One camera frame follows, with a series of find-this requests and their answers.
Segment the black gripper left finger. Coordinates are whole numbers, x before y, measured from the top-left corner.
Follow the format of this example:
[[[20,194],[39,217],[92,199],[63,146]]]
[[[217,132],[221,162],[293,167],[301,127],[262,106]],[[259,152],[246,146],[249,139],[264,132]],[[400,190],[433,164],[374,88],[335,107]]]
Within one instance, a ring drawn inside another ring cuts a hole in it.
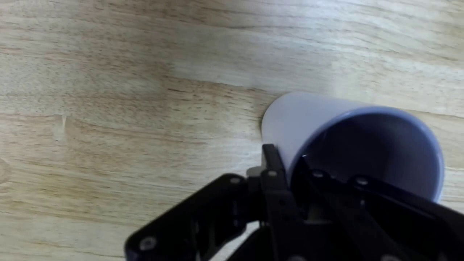
[[[242,261],[310,261],[303,219],[271,143],[262,146],[258,174],[246,178],[245,207],[245,220],[259,226],[240,245]]]

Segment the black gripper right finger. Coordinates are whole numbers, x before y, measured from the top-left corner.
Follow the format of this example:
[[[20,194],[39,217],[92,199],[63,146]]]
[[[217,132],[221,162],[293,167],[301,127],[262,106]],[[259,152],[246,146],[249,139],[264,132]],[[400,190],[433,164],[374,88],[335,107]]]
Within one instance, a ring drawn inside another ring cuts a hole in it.
[[[329,213],[343,261],[464,261],[464,216],[435,201],[366,175],[337,181],[306,158],[291,190]]]

